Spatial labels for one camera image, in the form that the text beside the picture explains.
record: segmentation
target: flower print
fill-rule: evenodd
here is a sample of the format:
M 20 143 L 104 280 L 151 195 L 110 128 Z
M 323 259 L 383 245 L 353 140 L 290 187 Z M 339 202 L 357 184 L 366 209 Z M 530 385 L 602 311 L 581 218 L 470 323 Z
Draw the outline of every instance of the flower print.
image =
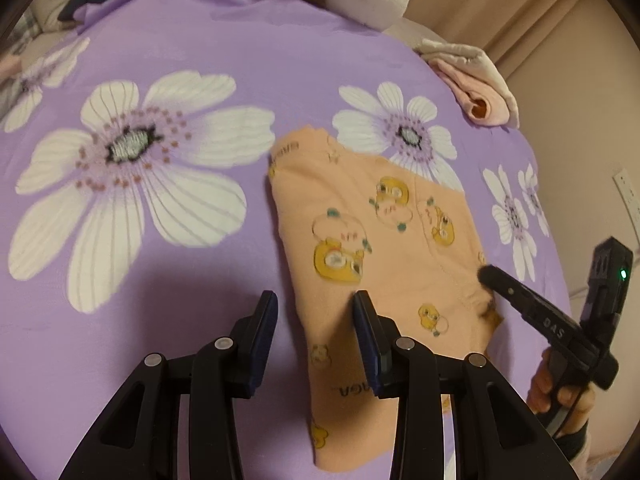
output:
M 531 164 L 528 165 L 526 173 L 524 171 L 518 172 L 518 182 L 522 188 L 522 197 L 529 207 L 529 212 L 538 217 L 538 224 L 540 224 L 542 234 L 549 236 L 549 224 L 546 221 L 545 213 L 542 211 L 540 199 L 536 192 L 538 176 L 533 172 Z
M 360 153 L 379 155 L 387 148 L 395 153 L 389 160 L 443 186 L 464 191 L 460 179 L 445 160 L 458 157 L 449 130 L 429 124 L 438 109 L 426 97 L 412 98 L 404 108 L 400 87 L 391 82 L 378 86 L 378 98 L 362 88 L 340 87 L 340 97 L 355 110 L 341 110 L 333 125 L 338 140 Z
M 510 244 L 513 241 L 513 265 L 520 281 L 524 280 L 527 271 L 532 282 L 536 281 L 533 258 L 538 253 L 536 242 L 529 234 L 529 219 L 522 207 L 522 202 L 514 198 L 511 186 L 502 166 L 498 166 L 498 176 L 491 170 L 482 172 L 484 181 L 496 199 L 497 204 L 491 209 L 500 229 L 500 241 Z
M 75 40 L 48 57 L 40 58 L 22 72 L 22 95 L 7 114 L 4 132 L 12 133 L 23 127 L 42 101 L 42 87 L 58 88 L 71 74 L 78 56 L 89 46 L 89 38 Z
M 227 75 L 183 71 L 151 85 L 140 103 L 130 81 L 101 84 L 85 101 L 86 130 L 60 129 L 35 147 L 16 185 L 32 194 L 63 184 L 32 205 L 9 250 L 9 270 L 28 280 L 46 267 L 86 217 L 76 238 L 67 296 L 81 312 L 104 304 L 136 259 L 145 232 L 143 202 L 159 234 L 183 247 L 209 247 L 242 226 L 244 192 L 203 168 L 256 161 L 273 144 L 274 114 L 231 107 L 196 114 L 236 90 Z

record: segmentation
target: bed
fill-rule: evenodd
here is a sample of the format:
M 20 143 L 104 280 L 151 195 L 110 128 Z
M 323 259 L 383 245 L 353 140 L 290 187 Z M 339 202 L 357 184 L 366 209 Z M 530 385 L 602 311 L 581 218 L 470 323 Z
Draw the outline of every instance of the bed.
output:
M 375 99 L 393 82 L 405 103 L 431 100 L 455 146 L 440 177 L 466 194 L 484 257 L 568 311 L 527 141 L 466 120 L 405 44 L 301 0 L 110 0 L 85 11 L 31 73 L 18 120 L 0 127 L 0 426 L 37 479 L 58 477 L 140 359 L 227 334 L 265 289 L 281 314 L 264 383 L 236 404 L 245 475 L 330 476 L 313 465 L 305 343 L 266 175 L 274 139 L 305 124 L 337 135 L 334 115 L 353 108 L 341 86 Z M 410 23 L 390 33 L 408 44 L 421 34 Z M 198 100 L 204 91 L 215 97 Z M 149 117 L 162 130 L 146 128 Z M 98 164 L 101 153 L 114 164 Z M 524 396 L 545 342 L 497 308 L 489 355 Z M 450 418 L 446 427 L 450 454 Z M 390 460 L 341 478 L 388 478 Z

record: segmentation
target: curtain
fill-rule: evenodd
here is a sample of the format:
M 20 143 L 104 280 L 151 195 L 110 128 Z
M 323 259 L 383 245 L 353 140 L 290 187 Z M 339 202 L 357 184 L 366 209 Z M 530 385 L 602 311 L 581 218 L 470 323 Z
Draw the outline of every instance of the curtain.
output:
M 411 0 L 404 16 L 482 48 L 508 77 L 578 0 Z

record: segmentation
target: wall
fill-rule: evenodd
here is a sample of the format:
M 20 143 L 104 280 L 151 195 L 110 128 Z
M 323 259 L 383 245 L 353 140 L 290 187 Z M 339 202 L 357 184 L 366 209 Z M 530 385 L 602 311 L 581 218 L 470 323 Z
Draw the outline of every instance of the wall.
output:
M 593 247 L 609 237 L 638 249 L 612 176 L 640 190 L 640 51 L 606 0 L 580 0 L 508 79 L 540 167 L 540 200 L 569 290 L 585 285 Z M 572 301 L 574 316 L 584 299 Z M 640 271 L 613 343 L 620 373 L 599 392 L 592 456 L 619 449 L 640 418 Z

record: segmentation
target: power strip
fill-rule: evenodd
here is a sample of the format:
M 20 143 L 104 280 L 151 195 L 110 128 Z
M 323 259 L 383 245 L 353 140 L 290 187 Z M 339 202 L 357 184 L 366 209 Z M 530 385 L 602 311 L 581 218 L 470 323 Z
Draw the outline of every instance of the power strip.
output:
M 622 169 L 613 176 L 613 181 L 618 186 L 618 191 L 622 201 L 625 203 L 629 218 L 631 218 L 631 223 L 636 231 L 636 238 L 638 238 L 638 243 L 640 244 L 640 200 L 638 200 L 639 197 L 631 182 L 631 177 L 629 177 L 627 170 Z

